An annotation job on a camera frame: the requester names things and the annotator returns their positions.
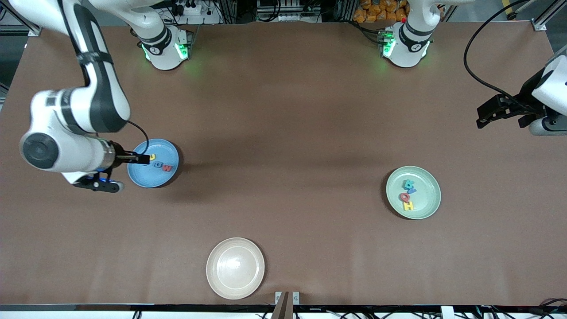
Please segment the blue plate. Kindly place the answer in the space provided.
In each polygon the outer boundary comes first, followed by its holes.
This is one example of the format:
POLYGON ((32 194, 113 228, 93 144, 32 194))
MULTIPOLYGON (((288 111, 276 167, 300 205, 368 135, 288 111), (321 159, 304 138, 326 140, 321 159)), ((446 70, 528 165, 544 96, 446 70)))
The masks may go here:
POLYGON ((171 172, 163 172, 162 169, 155 168, 151 165, 127 165, 127 172, 130 180, 144 188, 158 188, 165 186, 174 179, 178 171, 180 156, 176 146, 168 140, 150 139, 146 143, 140 143, 134 151, 139 154, 156 154, 154 161, 161 161, 164 165, 173 166, 171 172))

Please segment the light green plate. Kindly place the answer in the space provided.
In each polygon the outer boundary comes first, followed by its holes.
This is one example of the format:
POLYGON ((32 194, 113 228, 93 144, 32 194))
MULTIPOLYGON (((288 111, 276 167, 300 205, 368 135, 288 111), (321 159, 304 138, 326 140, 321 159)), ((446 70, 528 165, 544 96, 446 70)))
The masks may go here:
POLYGON ((385 184, 387 200, 397 214, 411 220, 423 220, 433 216, 441 205, 441 188, 427 170, 418 166, 402 166, 389 174, 385 184), (405 211, 399 195, 406 179, 413 180, 417 192, 410 195, 414 210, 405 211))

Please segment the beige plate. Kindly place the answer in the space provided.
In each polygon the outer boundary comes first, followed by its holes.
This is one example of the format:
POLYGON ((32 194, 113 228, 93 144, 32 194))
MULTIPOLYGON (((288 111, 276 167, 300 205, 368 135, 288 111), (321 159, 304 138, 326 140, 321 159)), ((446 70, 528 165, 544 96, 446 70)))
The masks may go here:
POLYGON ((217 295, 241 300, 261 286, 265 259, 255 242, 242 237, 228 238, 211 250, 205 272, 210 288, 217 295))

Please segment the orange objects pile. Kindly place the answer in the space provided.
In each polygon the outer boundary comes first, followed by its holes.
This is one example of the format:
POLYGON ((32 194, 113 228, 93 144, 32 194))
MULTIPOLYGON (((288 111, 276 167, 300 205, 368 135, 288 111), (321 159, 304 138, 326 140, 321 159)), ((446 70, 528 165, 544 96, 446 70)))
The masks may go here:
POLYGON ((373 23, 381 20, 405 22, 410 12, 407 0, 358 0, 352 20, 373 23))

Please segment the white power strip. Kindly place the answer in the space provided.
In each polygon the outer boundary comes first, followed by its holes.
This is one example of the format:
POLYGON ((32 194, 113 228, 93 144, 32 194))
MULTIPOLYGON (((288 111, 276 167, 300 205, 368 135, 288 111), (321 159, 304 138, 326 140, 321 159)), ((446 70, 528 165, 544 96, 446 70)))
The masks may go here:
POLYGON ((170 0, 174 17, 200 16, 203 6, 200 0, 170 0))

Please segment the brown wedge bar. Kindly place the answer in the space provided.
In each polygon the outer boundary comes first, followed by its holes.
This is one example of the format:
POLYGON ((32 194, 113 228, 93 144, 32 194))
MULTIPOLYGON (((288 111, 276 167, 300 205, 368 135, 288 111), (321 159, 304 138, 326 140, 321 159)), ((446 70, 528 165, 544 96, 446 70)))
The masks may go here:
POLYGON ((276 292, 276 306, 271 319, 295 319, 293 292, 276 292))

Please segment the aluminium frame post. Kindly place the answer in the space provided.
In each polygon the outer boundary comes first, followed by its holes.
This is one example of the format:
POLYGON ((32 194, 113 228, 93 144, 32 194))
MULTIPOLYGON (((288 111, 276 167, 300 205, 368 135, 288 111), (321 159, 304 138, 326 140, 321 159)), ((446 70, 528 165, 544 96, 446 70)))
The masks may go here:
POLYGON ((546 24, 566 6, 567 0, 553 0, 540 15, 531 19, 533 30, 546 31, 546 24))

